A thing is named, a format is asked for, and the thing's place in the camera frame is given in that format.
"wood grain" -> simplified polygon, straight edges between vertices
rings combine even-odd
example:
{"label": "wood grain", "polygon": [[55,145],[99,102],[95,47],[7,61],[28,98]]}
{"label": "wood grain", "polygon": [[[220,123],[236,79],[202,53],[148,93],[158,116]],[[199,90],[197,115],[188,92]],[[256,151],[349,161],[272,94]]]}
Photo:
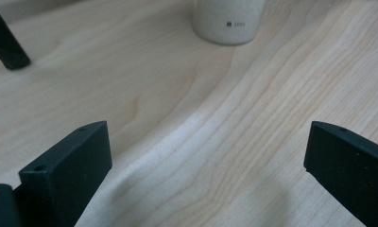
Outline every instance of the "wood grain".
{"label": "wood grain", "polygon": [[0,62],[0,183],[107,120],[77,226],[363,226],[302,161],[312,120],[378,143],[378,0],[270,0],[240,46],[197,37],[190,0],[45,2],[0,1],[34,61]]}

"light wood surface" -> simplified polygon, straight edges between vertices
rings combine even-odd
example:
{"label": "light wood surface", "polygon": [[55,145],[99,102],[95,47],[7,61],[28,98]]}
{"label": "light wood surface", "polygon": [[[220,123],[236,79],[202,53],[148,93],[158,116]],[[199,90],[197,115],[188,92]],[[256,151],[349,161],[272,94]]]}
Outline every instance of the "light wood surface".
{"label": "light wood surface", "polygon": [[310,123],[378,143],[378,0],[268,0],[220,46],[191,0],[0,0],[0,183],[107,120],[113,168],[77,226],[363,226],[303,167]]}

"white cup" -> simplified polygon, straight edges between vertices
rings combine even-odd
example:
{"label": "white cup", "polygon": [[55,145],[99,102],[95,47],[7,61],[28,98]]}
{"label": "white cup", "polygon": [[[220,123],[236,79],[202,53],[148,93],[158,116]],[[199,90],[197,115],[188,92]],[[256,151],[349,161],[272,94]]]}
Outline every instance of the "white cup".
{"label": "white cup", "polygon": [[254,39],[266,0],[195,0],[193,28],[218,44],[244,44]]}

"black stick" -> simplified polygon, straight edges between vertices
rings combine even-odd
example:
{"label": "black stick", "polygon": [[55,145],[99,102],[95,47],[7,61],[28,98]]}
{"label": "black stick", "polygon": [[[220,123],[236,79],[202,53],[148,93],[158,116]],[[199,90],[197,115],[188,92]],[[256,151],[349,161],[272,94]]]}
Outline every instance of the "black stick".
{"label": "black stick", "polygon": [[30,65],[30,59],[0,15],[0,60],[9,70]]}

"cup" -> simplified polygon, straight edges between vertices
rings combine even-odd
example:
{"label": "cup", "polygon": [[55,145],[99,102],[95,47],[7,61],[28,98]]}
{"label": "cup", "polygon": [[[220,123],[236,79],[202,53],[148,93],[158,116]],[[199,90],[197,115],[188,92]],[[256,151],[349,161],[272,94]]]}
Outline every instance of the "cup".
{"label": "cup", "polygon": [[254,39],[266,0],[195,0],[193,29],[217,44],[244,44]]}

